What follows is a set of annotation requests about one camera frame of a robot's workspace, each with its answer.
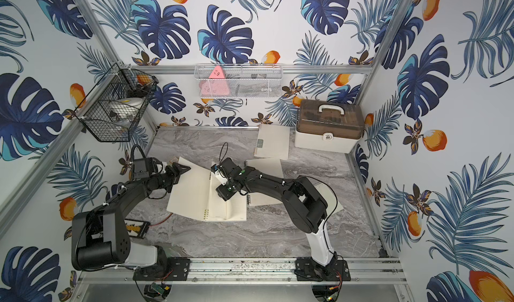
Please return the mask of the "large cream spiral notebook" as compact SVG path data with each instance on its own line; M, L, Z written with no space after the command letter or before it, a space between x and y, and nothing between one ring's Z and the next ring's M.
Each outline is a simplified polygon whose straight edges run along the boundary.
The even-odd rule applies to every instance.
M182 157L178 163L190 170L174 185L168 199L167 211L203 222L243 222L247 218L246 198L236 193L228 201L218 196L221 185L208 169Z

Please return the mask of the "B5 spiral notebook blue label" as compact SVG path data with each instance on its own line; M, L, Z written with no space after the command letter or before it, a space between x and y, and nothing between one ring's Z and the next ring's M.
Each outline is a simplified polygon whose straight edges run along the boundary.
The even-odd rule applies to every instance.
M249 159L245 162L246 167L253 167L262 173L272 175L274 177L284 178L282 165L280 159L264 158L264 159ZM267 206L281 204L281 202L272 197L266 196L263 193L250 193L247 195L247 204L250 207Z

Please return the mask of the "torn cream page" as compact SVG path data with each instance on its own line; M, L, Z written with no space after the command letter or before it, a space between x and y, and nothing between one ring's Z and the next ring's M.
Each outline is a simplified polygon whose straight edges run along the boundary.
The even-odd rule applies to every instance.
M343 206L337 199L335 192L327 184L318 183L315 188L327 203L327 215L335 214L343 209Z

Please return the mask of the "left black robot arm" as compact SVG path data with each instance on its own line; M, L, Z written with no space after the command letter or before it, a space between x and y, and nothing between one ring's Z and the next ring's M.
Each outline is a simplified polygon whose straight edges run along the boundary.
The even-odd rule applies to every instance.
M88 272L121 266L139 269L147 276L166 273L168 261L164 250L133 244L125 218L153 191L164 189L170 193L190 170L187 165L167 165L155 158L134 160L130 181L119 184L117 193L104 204L73 218L72 266Z

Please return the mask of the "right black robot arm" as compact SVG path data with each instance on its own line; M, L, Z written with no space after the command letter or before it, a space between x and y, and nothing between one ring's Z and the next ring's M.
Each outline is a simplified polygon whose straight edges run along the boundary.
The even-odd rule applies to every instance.
M211 167L220 182L217 195L224 201L239 194L261 193L283 204L292 223L307 236L311 258L321 267L337 260L329 242L326 221L329 204L307 176L284 179L258 169L236 165L231 158Z

